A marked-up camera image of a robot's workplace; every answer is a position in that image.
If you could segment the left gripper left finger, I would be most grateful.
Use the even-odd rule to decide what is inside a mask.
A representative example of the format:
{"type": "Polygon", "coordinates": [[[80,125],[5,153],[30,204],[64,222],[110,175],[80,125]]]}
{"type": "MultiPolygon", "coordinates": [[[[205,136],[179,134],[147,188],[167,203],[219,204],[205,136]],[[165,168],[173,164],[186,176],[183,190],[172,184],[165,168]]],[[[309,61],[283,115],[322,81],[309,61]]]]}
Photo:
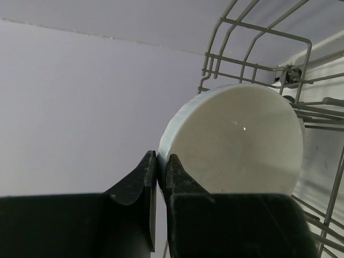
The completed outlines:
{"type": "Polygon", "coordinates": [[[1,198],[1,257],[150,257],[156,153],[102,193],[1,198]]]}

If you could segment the white round bowl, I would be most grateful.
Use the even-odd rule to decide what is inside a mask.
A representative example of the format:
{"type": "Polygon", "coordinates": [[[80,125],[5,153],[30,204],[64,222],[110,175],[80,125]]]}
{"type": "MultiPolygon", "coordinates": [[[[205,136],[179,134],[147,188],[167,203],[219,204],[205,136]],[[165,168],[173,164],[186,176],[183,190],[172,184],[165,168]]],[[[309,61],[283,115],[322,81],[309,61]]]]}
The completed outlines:
{"type": "MultiPolygon", "coordinates": [[[[289,103],[294,103],[295,99],[292,96],[289,95],[284,95],[283,96],[289,103]]],[[[306,132],[305,132],[305,125],[304,125],[304,121],[302,120],[302,118],[298,118],[300,127],[301,127],[301,132],[302,132],[302,136],[303,136],[303,145],[306,145],[306,132]]]]}
{"type": "Polygon", "coordinates": [[[173,154],[210,193],[291,195],[304,145],[298,117],[282,95],[235,84],[203,92],[176,112],[159,143],[161,174],[173,154]]]}

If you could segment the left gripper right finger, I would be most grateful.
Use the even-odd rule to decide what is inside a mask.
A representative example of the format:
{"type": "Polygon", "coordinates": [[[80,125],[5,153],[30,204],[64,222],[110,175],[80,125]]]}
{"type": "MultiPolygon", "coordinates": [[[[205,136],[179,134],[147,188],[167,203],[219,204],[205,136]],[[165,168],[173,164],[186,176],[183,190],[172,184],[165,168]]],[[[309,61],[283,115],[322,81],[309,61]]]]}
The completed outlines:
{"type": "Polygon", "coordinates": [[[166,167],[171,257],[316,257],[299,205],[281,194],[212,194],[183,168],[166,167]]]}

